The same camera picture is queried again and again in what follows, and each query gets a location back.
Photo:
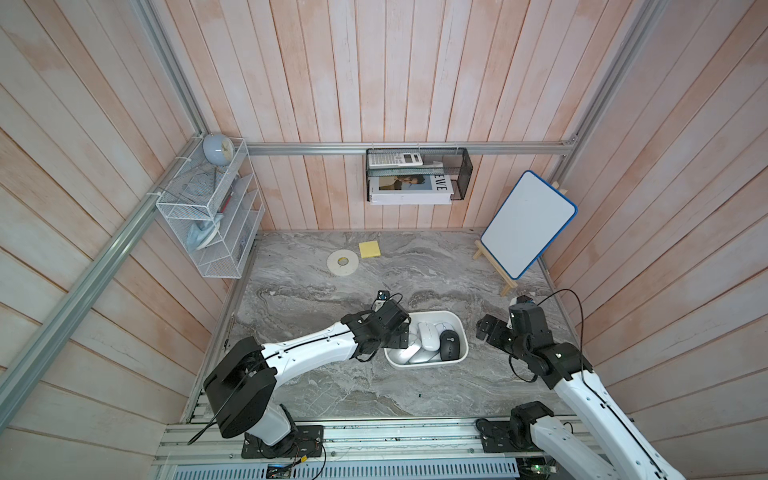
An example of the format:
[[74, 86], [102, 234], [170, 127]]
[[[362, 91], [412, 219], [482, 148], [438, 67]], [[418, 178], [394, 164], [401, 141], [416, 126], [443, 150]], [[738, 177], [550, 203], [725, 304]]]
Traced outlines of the silver computer mouse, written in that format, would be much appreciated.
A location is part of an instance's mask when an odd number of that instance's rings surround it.
[[408, 346], [405, 349], [391, 349], [389, 359], [395, 365], [413, 365], [430, 362], [438, 355], [438, 351], [425, 350], [420, 338], [415, 334], [410, 334]]

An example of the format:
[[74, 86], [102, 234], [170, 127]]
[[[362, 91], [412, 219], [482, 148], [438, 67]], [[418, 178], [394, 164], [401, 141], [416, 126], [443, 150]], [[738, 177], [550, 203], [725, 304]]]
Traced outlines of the white plastic storage box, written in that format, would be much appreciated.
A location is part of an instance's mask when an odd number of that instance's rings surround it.
[[468, 353], [463, 323], [450, 311], [411, 313], [405, 347], [384, 350], [386, 360], [400, 370], [456, 365]]

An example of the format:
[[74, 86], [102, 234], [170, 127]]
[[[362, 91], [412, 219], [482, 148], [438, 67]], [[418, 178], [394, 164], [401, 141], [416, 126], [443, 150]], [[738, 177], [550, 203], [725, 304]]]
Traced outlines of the black computer mouse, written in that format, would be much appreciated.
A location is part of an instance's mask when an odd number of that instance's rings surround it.
[[454, 330], [444, 330], [439, 337], [439, 356], [443, 362], [458, 360], [461, 356], [461, 342]]

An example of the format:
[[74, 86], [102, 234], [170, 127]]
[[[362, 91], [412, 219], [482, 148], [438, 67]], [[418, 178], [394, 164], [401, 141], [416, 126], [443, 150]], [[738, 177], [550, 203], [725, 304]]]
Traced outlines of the white slim computer mouse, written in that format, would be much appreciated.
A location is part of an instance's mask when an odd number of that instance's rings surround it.
[[440, 349], [440, 334], [433, 323], [419, 322], [417, 330], [423, 350], [435, 352]]

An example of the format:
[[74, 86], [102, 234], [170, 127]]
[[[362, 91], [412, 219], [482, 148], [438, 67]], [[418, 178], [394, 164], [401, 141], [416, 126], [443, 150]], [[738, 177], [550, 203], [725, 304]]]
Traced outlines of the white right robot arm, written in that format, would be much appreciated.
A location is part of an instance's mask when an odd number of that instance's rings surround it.
[[491, 315], [476, 336], [526, 364], [580, 419], [602, 451], [576, 438], [540, 401], [513, 408], [506, 422], [478, 419], [487, 453], [541, 451], [575, 479], [679, 479], [675, 469], [612, 399], [581, 350], [557, 342], [542, 307], [528, 297], [510, 305], [506, 320]]

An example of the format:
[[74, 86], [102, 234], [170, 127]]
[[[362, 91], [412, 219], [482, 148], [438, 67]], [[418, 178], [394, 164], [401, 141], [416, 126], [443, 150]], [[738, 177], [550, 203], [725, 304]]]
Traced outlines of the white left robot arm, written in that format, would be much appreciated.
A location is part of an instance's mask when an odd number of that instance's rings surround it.
[[278, 387], [330, 363], [369, 361], [407, 338], [409, 313], [391, 299], [374, 304], [373, 310], [348, 314], [293, 340], [265, 345], [253, 337], [238, 341], [203, 382], [213, 411], [209, 424], [225, 439], [248, 434], [270, 447], [294, 436], [288, 413], [272, 401]]

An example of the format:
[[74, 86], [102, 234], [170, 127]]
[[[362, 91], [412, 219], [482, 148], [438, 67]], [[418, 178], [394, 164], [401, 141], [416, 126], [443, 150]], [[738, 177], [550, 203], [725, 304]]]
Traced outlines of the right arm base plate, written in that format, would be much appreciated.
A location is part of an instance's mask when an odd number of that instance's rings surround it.
[[519, 423], [516, 418], [506, 421], [480, 418], [475, 421], [484, 453], [541, 452], [532, 440], [531, 426], [532, 423]]

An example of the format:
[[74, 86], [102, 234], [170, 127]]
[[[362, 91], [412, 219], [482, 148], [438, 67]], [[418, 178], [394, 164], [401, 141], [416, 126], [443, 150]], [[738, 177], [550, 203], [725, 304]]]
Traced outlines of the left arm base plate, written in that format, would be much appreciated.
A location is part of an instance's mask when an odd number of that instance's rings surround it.
[[245, 434], [241, 451], [243, 459], [279, 459], [294, 457], [321, 457], [323, 455], [324, 427], [300, 425], [275, 445], [266, 445], [257, 437]]

